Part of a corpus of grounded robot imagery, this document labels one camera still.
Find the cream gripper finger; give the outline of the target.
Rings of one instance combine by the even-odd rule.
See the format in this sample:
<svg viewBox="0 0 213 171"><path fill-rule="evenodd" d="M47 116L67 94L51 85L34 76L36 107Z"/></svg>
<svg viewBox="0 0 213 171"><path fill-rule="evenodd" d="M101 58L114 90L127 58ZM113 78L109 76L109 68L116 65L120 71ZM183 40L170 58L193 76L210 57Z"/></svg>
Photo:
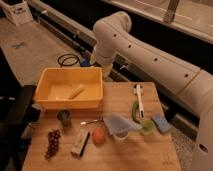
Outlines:
<svg viewBox="0 0 213 171"><path fill-rule="evenodd" d="M96 57L94 54L91 54L90 56L90 64L91 65L96 65Z"/></svg>
<svg viewBox="0 0 213 171"><path fill-rule="evenodd" d="M109 76L111 72L112 65L102 66L101 69L102 69L103 77L106 78Z"/></svg>

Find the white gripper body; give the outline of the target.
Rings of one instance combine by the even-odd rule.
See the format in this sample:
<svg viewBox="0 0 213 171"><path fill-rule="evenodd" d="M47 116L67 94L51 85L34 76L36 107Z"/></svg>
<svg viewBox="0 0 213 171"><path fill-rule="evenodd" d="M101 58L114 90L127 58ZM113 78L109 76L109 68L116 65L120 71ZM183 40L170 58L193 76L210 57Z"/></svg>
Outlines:
<svg viewBox="0 0 213 171"><path fill-rule="evenodd" d="M109 49L98 48L97 46L95 46L93 48L92 54L95 55L96 63L101 67L110 65L114 62L115 52Z"/></svg>

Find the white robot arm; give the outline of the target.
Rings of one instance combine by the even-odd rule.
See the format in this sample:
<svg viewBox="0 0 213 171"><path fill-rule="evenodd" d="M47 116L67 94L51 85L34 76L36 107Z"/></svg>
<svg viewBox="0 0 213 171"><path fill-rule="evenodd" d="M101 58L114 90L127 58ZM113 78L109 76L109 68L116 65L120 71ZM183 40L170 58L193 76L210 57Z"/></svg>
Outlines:
<svg viewBox="0 0 213 171"><path fill-rule="evenodd" d="M213 75L130 35L130 16L116 12L93 25L92 63L108 76L117 54L133 62L148 78L200 117L191 171L213 171Z"/></svg>

